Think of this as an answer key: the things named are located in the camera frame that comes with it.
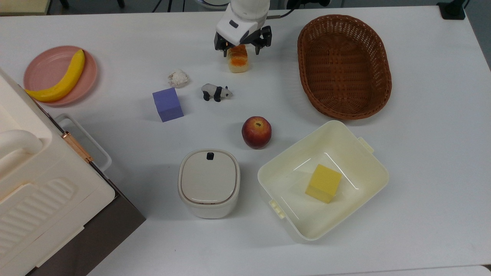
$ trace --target container lid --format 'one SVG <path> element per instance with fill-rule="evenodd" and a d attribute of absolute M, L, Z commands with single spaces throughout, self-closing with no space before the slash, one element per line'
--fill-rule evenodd
<path fill-rule="evenodd" d="M 236 189 L 237 171 L 234 160 L 219 151 L 200 151 L 183 165 L 181 189 L 190 201 L 201 204 L 222 203 Z"/>

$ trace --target basket rim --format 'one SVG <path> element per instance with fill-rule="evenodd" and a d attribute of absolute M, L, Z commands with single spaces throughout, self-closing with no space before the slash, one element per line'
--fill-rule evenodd
<path fill-rule="evenodd" d="M 374 108 L 371 110 L 367 110 L 365 112 L 361 113 L 342 113 L 342 112 L 337 112 L 336 110 L 333 110 L 332 108 L 327 107 L 323 103 L 321 103 L 315 96 L 312 90 L 310 89 L 306 77 L 306 49 L 303 47 L 303 40 L 305 39 L 305 36 L 308 34 L 307 32 L 316 24 L 322 23 L 322 22 L 327 22 L 327 21 L 332 21 L 332 20 L 339 20 L 339 21 L 349 21 L 352 22 L 354 25 L 361 26 L 362 28 L 367 29 L 371 35 L 373 35 L 374 39 L 376 40 L 377 44 L 379 44 L 379 50 L 382 54 L 383 58 L 383 69 L 382 71 L 386 75 L 386 83 L 385 83 L 385 90 L 384 90 L 384 97 L 383 100 L 380 102 L 380 104 L 376 105 Z M 307 25 L 303 27 L 301 30 L 298 40 L 297 40 L 297 50 L 298 50 L 298 60 L 299 60 L 299 71 L 300 71 L 300 81 L 303 87 L 303 90 L 305 94 L 307 95 L 307 98 L 311 102 L 311 104 L 319 111 L 320 113 L 327 115 L 329 117 L 335 118 L 335 119 L 363 119 L 363 118 L 368 118 L 376 113 L 378 113 L 388 102 L 388 99 L 390 97 L 391 91 L 392 91 L 392 75 L 390 73 L 389 65 L 388 65 L 388 59 L 387 59 L 387 53 L 385 51 L 385 46 L 382 42 L 382 39 L 380 36 L 371 28 L 369 25 L 364 23 L 362 20 L 349 16 L 349 15 L 342 15 L 342 14 L 328 14 L 328 15 L 323 15 L 320 17 L 317 17 L 313 20 L 311 20 Z"/>

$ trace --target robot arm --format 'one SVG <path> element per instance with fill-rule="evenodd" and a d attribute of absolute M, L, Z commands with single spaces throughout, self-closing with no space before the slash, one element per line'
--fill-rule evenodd
<path fill-rule="evenodd" d="M 227 50 L 239 44 L 252 44 L 256 47 L 256 55 L 263 47 L 271 45 L 271 28 L 262 28 L 270 0 L 231 0 L 222 19 L 217 24 L 215 34 L 215 50 Z"/>

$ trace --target yellow sponge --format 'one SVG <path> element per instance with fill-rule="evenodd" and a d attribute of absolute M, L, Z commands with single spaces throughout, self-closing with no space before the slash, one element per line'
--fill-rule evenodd
<path fill-rule="evenodd" d="M 305 193 L 325 203 L 331 202 L 342 174 L 323 165 L 317 165 Z"/>

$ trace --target purple block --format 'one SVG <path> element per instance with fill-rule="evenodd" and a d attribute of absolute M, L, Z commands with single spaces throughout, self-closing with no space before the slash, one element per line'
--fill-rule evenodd
<path fill-rule="evenodd" d="M 155 106 L 162 122 L 184 116 L 177 98 L 176 89 L 169 88 L 153 93 Z"/>

